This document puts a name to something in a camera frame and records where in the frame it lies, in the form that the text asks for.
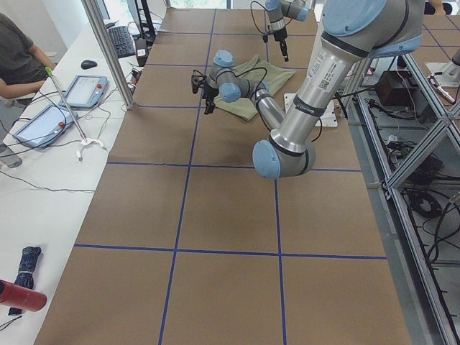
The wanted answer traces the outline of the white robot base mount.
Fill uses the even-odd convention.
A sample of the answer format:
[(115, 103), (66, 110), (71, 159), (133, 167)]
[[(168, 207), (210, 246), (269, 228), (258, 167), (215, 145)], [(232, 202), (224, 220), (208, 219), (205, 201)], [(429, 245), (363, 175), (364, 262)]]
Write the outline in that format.
[[(293, 103), (293, 99), (295, 97), (294, 93), (285, 93), (283, 96), (284, 104), (285, 104), (285, 111), (288, 111), (291, 104)], [(338, 120), (336, 118), (335, 113), (335, 103), (334, 101), (330, 101), (324, 114), (321, 117), (321, 123), (324, 127), (337, 127)]]

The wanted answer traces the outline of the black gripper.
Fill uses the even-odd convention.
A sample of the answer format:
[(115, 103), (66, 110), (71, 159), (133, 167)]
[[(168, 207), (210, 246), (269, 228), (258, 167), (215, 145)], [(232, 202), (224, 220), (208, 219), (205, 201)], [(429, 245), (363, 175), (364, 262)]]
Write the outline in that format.
[(219, 95), (219, 89), (218, 88), (214, 88), (213, 86), (210, 86), (207, 81), (203, 82), (202, 99), (204, 99), (206, 101), (206, 107), (205, 107), (205, 111), (204, 111), (205, 115), (212, 114), (214, 112), (214, 109), (216, 107), (216, 105), (214, 103), (214, 99), (218, 95)]
[(288, 46), (285, 41), (288, 37), (287, 30), (286, 29), (276, 30), (273, 33), (273, 37), (275, 38), (276, 42), (279, 42), (280, 50), (281, 50), (284, 61), (288, 62), (289, 61)]

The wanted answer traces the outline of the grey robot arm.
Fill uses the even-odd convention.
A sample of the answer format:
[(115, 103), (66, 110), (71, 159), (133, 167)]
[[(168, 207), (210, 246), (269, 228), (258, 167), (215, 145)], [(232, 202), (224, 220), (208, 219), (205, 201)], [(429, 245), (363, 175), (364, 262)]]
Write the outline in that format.
[(327, 1), (323, 7), (321, 46), (287, 109), (282, 110), (262, 81), (238, 77), (234, 57), (219, 50), (207, 74), (191, 76), (192, 91), (203, 90), (207, 114), (216, 96), (233, 103), (248, 98), (270, 130), (257, 142), (252, 161), (264, 178), (302, 175), (315, 162), (309, 134), (354, 63), (415, 51), (421, 43), (424, 1)]
[(267, 42), (268, 37), (272, 35), (275, 41), (279, 43), (284, 61), (288, 62), (288, 46), (286, 43), (288, 32), (285, 18), (304, 22), (310, 11), (310, 6), (307, 5), (306, 1), (273, 0), (266, 1), (264, 7), (270, 22), (267, 31), (262, 34), (262, 39)]

